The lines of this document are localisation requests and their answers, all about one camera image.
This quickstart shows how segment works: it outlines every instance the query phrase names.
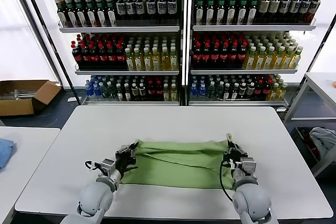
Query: green cloth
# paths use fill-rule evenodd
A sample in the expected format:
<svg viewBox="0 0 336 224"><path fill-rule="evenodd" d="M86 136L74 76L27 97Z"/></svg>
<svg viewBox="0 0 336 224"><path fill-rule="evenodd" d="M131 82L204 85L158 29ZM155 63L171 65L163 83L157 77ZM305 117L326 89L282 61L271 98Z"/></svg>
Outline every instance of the green cloth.
<svg viewBox="0 0 336 224"><path fill-rule="evenodd" d="M123 184L184 188L221 188L219 166L227 141L174 143L139 141L137 169L125 173ZM232 188L230 169L223 167L223 185Z"/></svg>

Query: cardboard box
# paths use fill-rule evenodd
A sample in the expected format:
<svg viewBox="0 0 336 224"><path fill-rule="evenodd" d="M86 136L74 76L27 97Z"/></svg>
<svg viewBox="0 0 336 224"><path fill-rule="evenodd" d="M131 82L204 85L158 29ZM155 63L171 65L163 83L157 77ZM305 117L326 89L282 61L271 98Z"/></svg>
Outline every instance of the cardboard box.
<svg viewBox="0 0 336 224"><path fill-rule="evenodd" d="M36 91L31 99L0 100L1 115L30 115L41 111L61 88L48 80L0 81L0 96L15 89Z"/></svg>

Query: blue cloth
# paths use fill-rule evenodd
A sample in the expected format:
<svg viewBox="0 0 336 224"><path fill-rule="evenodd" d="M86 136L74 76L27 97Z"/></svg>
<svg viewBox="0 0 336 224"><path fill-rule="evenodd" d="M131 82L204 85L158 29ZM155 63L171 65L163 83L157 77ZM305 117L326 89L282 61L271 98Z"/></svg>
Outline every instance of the blue cloth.
<svg viewBox="0 0 336 224"><path fill-rule="evenodd" d="M7 164L11 156L13 146L13 141L0 138L0 169Z"/></svg>

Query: robotic hand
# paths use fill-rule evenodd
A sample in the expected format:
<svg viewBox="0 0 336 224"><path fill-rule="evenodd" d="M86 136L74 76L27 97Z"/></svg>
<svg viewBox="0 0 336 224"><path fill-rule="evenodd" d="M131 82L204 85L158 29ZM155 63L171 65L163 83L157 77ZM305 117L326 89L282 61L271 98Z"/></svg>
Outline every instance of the robotic hand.
<svg viewBox="0 0 336 224"><path fill-rule="evenodd" d="M86 161L87 168L99 169L101 174L98 175L96 182L88 185L80 195L77 215L66 216L61 224L99 224L104 214L109 210L113 193L118 189L119 182L124 173L137 167L129 167L135 164L135 149L138 142L131 145L123 146L115 154L116 161L104 159L101 163Z"/></svg>
<svg viewBox="0 0 336 224"><path fill-rule="evenodd" d="M256 162L229 139L230 137L228 137L229 150L224 153L221 167L232 169L235 190L233 198L228 196L224 188L223 190L233 202L242 224L279 224L271 211L270 196L258 185L254 176Z"/></svg>

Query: white desk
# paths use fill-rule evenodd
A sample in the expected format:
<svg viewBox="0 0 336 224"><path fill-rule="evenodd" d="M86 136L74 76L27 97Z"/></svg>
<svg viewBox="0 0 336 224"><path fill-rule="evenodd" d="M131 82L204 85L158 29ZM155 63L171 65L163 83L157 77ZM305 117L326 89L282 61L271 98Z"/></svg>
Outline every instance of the white desk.
<svg viewBox="0 0 336 224"><path fill-rule="evenodd" d="M80 191L97 178L86 160L114 158L122 144L234 140L257 162L259 183L279 219L333 215L278 115L270 107L79 106L23 191L20 212L74 214ZM220 189L121 185L106 217L238 219Z"/></svg>
<svg viewBox="0 0 336 224"><path fill-rule="evenodd" d="M0 223L10 223L14 205L60 129L0 127L0 137L15 142L15 152L0 170Z"/></svg>
<svg viewBox="0 0 336 224"><path fill-rule="evenodd" d="M305 97L309 89L312 89L322 100L330 106L331 109L336 110L336 88L332 85L336 81L336 73L314 73L309 72L305 74L306 82L302 85L297 96L293 100L286 116L285 123L290 121L319 121L321 122L336 122L336 118L293 118L297 111L302 98ZM325 155L314 167L311 169L314 176L318 176L328 165L336 158L336 146L332 148L327 155Z"/></svg>

